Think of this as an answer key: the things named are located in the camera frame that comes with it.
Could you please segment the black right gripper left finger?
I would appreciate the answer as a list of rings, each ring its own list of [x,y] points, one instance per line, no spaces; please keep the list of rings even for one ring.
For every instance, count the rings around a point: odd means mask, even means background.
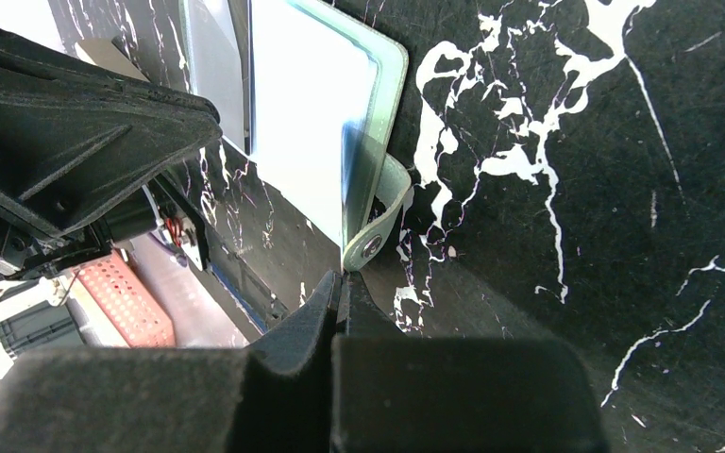
[[[330,344],[341,293],[243,348],[61,348],[0,382],[0,452],[326,452]]]

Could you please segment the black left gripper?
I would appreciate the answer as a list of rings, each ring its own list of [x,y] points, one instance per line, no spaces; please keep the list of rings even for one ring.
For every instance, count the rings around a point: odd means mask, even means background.
[[[205,260],[203,216],[169,178],[142,185],[218,138],[218,121],[205,98],[0,28],[0,282],[56,277],[152,231]]]

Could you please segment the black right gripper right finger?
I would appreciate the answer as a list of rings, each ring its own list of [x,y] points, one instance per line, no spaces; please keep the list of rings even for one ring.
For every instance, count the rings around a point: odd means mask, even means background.
[[[606,452],[576,354],[549,339],[421,338],[342,279],[332,342],[335,452]]]

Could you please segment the mint green card holder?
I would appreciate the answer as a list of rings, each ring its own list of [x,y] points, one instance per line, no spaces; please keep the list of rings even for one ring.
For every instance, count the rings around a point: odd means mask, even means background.
[[[388,151],[409,57],[322,1],[183,1],[196,95],[224,139],[362,269],[390,235],[411,182]]]

